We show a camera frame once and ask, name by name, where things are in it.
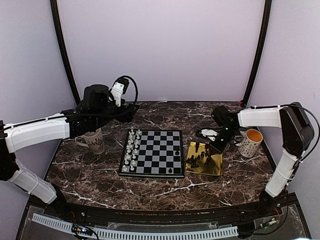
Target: lavender wall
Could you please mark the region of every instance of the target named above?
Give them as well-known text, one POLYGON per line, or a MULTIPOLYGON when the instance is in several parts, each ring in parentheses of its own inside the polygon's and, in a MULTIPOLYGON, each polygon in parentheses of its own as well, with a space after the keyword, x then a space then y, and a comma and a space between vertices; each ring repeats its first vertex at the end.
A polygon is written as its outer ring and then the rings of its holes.
MULTIPOLYGON (((250 98, 251 105, 299 101, 320 119, 319 23, 319 1, 273 1, 264 52, 250 98)), ((271 128, 261 130, 274 159, 278 161, 282 152, 281 131, 271 128)), ((289 187, 290 191, 296 192, 315 239, 320 239, 319 156, 318 147, 304 161, 289 187)))
MULTIPOLYGON (((93 83, 136 79, 140 101, 240 101, 264 0, 59 1, 82 96, 93 83)), ((133 88, 126 99, 133 100, 133 88)))
MULTIPOLYGON (((50 1, 0 1, 0 120, 50 116, 74 106, 61 60, 50 1)), ((44 177, 57 141, 25 148, 17 157, 44 177)), ((1 239, 16 238, 28 195, 0 182, 1 239)))

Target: marble table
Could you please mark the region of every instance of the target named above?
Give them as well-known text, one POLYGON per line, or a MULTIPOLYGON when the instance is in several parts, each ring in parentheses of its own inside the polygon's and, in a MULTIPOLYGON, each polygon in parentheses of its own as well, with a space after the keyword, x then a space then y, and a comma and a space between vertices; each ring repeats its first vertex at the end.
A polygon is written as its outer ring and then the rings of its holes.
POLYGON ((273 170, 260 147, 253 158, 242 157, 231 144, 224 152, 223 176, 185 173, 184 179, 120 177, 118 169, 127 130, 182 130, 186 156, 196 130, 217 124, 213 108, 225 105, 240 109, 235 102, 141 102, 130 123, 112 120, 102 128, 105 153, 94 156, 87 148, 64 140, 48 170, 46 180, 58 185, 70 203, 101 208, 142 211, 198 210, 241 205, 258 201, 273 170))

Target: chessboard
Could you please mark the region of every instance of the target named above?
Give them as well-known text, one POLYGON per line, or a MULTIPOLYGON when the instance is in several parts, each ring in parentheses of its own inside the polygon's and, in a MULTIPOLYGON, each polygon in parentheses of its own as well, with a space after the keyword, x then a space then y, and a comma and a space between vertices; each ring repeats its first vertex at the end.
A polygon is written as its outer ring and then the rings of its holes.
POLYGON ((119 176, 184 178, 182 132, 128 130, 119 176))

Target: gold tray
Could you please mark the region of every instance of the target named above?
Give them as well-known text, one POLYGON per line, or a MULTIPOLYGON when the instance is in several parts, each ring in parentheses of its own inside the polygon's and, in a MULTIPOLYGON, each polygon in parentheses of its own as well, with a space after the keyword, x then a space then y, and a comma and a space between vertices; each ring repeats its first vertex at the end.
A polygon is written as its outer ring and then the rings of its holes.
POLYGON ((189 143, 188 151, 186 154, 186 161, 185 161, 185 171, 189 173, 195 173, 195 174, 205 174, 205 175, 212 175, 212 176, 221 176, 223 174, 223 154, 210 154, 210 146, 209 144, 205 143, 199 143, 198 151, 196 152, 196 142, 192 141, 189 143), (196 164, 199 165, 199 167, 193 167, 191 168, 191 164, 187 163, 188 159, 192 157, 192 155, 196 158, 198 155, 200 155, 202 152, 207 152, 210 156, 210 162, 208 164, 205 164, 207 161, 207 157, 204 156, 203 158, 200 158, 196 161, 196 164))

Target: white mug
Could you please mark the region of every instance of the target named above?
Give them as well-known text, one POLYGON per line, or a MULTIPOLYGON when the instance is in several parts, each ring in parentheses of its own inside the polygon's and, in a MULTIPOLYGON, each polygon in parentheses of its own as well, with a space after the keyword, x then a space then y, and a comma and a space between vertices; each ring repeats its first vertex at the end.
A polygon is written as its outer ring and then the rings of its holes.
POLYGON ((240 154, 246 158, 252 158, 263 139, 261 132, 249 129, 246 131, 245 137, 240 144, 240 154))
POLYGON ((87 132, 82 136, 77 136, 74 141, 79 146, 89 148, 94 155, 100 155, 105 152, 105 142, 101 128, 98 128, 96 131, 87 132), (86 143, 77 141, 81 138, 84 139, 86 143))

